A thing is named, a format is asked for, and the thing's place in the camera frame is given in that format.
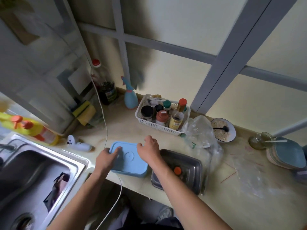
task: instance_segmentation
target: floor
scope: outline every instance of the floor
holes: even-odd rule
[[[120,192],[120,186],[110,181],[107,181],[104,184],[104,186],[106,185],[112,186],[112,188],[109,189],[110,191],[107,196],[104,193],[106,189],[101,191],[100,197],[102,198],[97,199],[93,211],[94,213],[90,218],[93,221],[91,224],[87,225],[87,227],[85,228],[86,230],[96,230],[100,222],[109,212],[109,210],[112,208],[112,206],[114,205],[115,201],[118,198]],[[138,217],[146,223],[156,222],[159,211],[165,206],[162,203],[159,203],[154,200],[149,200],[148,197],[145,197],[139,193],[136,193],[124,187],[122,188],[122,195],[126,195],[128,197],[130,204],[132,208],[136,211]],[[102,223],[99,229],[100,230],[107,229],[110,223],[118,217],[121,211],[122,211],[122,205],[118,203],[111,211],[109,216],[106,218],[106,220]]]

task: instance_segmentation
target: bottle with red cap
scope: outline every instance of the bottle with red cap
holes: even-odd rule
[[[98,90],[99,98],[105,105],[109,105],[117,98],[117,91],[108,69],[97,59],[92,60],[91,76]]]
[[[177,109],[172,112],[172,117],[171,117],[171,120],[169,122],[169,128],[176,130],[176,131],[178,130],[178,128],[179,128],[180,124],[182,123],[183,118],[185,116],[183,111],[184,111],[186,105],[187,105],[187,100],[184,99],[184,98],[181,98],[179,100]]]

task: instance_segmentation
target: white plastic basket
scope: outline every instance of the white plastic basket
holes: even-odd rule
[[[135,112],[135,117],[138,119],[138,121],[143,124],[143,125],[147,125],[149,127],[152,127],[152,128],[155,128],[155,129],[158,129],[160,131],[164,131],[164,132],[167,132],[169,134],[173,134],[173,135],[180,135],[181,133],[183,133],[183,131],[181,130],[181,127],[178,129],[178,131],[176,130],[173,130],[169,127],[164,127],[164,126],[161,126],[159,124],[156,124],[156,123],[153,123],[153,122],[150,122],[150,121],[147,121],[147,120],[144,120],[142,118],[142,113],[141,113],[141,109],[144,105],[147,105],[146,101],[147,99],[149,98],[152,98],[152,95],[151,94],[146,94],[144,95],[144,97],[142,98],[136,112]],[[171,101],[172,103],[172,106],[178,106],[178,102],[177,101]],[[183,118],[183,123],[190,117],[190,112],[191,112],[191,109],[189,106],[186,106],[187,107],[187,110],[185,112],[185,117]]]

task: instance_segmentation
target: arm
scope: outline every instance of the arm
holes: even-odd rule
[[[144,146],[142,146],[141,143],[137,145],[138,153],[157,175],[184,229],[231,229],[167,166],[160,155],[157,140],[153,139],[151,136],[146,136],[144,140]]]
[[[94,172],[47,230],[83,230],[85,228],[102,183],[111,170],[119,150],[120,147],[109,154],[109,149],[105,148],[98,155]]]

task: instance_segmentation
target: yellow bottle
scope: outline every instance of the yellow bottle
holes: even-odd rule
[[[43,124],[20,115],[0,113],[0,122],[2,127],[16,131],[22,135],[32,136],[51,146],[56,145],[59,141],[59,136],[45,128]]]

